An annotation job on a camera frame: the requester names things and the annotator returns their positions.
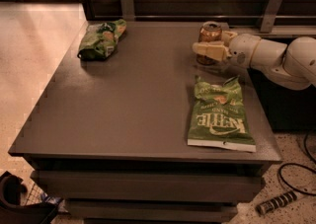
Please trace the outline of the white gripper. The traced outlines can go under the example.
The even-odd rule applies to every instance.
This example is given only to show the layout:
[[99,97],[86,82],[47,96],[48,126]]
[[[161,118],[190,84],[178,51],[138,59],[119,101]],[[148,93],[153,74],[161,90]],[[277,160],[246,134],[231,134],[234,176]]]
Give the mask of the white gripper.
[[218,62],[228,58],[228,62],[232,65],[249,68],[261,38],[249,34],[238,35],[235,32],[223,31],[221,40],[195,42],[192,45],[193,52]]

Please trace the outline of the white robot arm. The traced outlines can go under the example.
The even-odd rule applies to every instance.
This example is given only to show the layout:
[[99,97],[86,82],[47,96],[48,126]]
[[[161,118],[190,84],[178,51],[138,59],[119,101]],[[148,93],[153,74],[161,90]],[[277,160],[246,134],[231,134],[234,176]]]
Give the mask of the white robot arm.
[[290,44],[250,34],[223,32],[221,40],[200,41],[193,51],[217,62],[262,72],[290,90],[316,86],[316,39],[298,37]]

